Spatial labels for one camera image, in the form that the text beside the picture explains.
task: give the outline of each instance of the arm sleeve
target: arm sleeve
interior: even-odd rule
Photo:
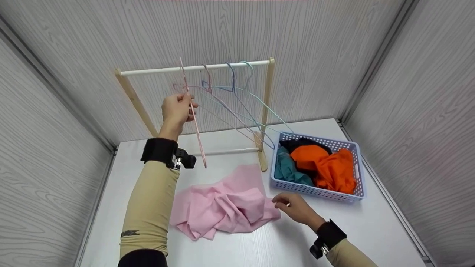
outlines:
[[[347,239],[343,239],[326,255],[334,267],[378,267]]]
[[[168,224],[179,175],[162,162],[148,161],[143,167],[125,213],[120,267],[166,266]]]

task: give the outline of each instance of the teal shirt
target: teal shirt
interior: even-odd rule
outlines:
[[[297,171],[295,162],[290,157],[289,151],[285,147],[281,146],[277,150],[275,162],[274,178],[314,186],[312,179],[310,179],[307,174]]]

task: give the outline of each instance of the orange cloth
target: orange cloth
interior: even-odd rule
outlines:
[[[353,194],[356,181],[353,176],[353,156],[348,149],[342,148],[328,155],[318,145],[303,145],[297,147],[290,157],[297,168],[318,172],[313,181],[316,187]]]

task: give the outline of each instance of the beige sleeve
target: beige sleeve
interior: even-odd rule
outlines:
[[[326,257],[335,267],[378,267],[347,239],[334,246]]]
[[[167,233],[175,187],[180,175],[162,162],[148,161],[127,205],[120,242],[120,258],[141,248],[168,255]]]

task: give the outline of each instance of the wooden post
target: wooden post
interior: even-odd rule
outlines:
[[[139,114],[143,123],[145,123],[145,126],[147,126],[147,129],[152,134],[152,137],[158,137],[157,129],[155,128],[155,126],[153,126],[152,120],[148,116],[148,113],[143,107],[142,102],[140,102],[140,99],[137,96],[137,93],[133,89],[132,85],[130,84],[129,79],[125,76],[120,75],[120,70],[118,68],[115,69],[115,77],[122,86],[122,89],[124,90],[125,94],[129,97],[130,102],[132,102],[133,107]]]
[[[272,91],[272,78],[274,76],[274,69],[276,66],[276,61],[273,57],[269,58],[269,65],[267,65],[267,75],[266,75],[266,85],[264,87],[264,103],[269,106],[270,105],[270,94]],[[268,115],[269,110],[267,109],[266,106],[263,105],[262,107],[262,120],[261,120],[261,140],[259,138],[254,136],[254,140],[256,141],[257,147],[259,148],[259,151],[257,151],[257,155],[259,157],[259,163],[261,165],[261,171],[265,172],[267,171],[267,159],[266,159],[266,154],[264,153],[264,140],[265,133],[266,133],[266,127],[267,125],[267,115]]]

